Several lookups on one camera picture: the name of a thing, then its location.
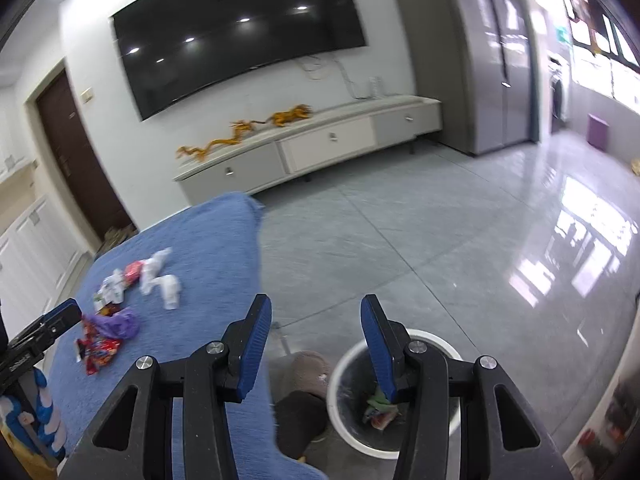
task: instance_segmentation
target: purple box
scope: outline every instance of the purple box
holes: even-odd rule
[[[607,139],[609,137],[609,125],[602,119],[589,114],[589,126],[587,127],[587,142],[602,152],[607,151]]]

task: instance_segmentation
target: refrigerator door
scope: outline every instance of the refrigerator door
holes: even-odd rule
[[[524,0],[493,0],[505,65],[505,117],[502,143],[530,139],[531,67]]]
[[[475,126],[469,151],[482,153],[503,146],[503,63],[491,0],[452,0],[462,17],[470,107]]]

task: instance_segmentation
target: window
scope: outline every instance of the window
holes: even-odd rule
[[[598,0],[564,0],[574,37],[574,81],[640,114],[640,66]]]

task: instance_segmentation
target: television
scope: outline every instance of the television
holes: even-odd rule
[[[242,73],[367,44],[353,0],[136,0],[113,27],[142,120]]]

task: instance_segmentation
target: metal screw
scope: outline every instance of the metal screw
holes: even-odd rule
[[[145,355],[136,361],[136,368],[139,370],[146,370],[154,363],[154,359],[151,356]]]
[[[483,355],[480,358],[480,366],[482,368],[486,368],[487,370],[493,370],[495,367],[497,367],[497,365],[498,365],[498,361],[496,361],[490,355]]]
[[[409,343],[409,352],[414,354],[424,354],[427,351],[427,345],[423,341],[411,341]]]
[[[222,341],[212,341],[207,345],[207,354],[222,354],[225,344]]]

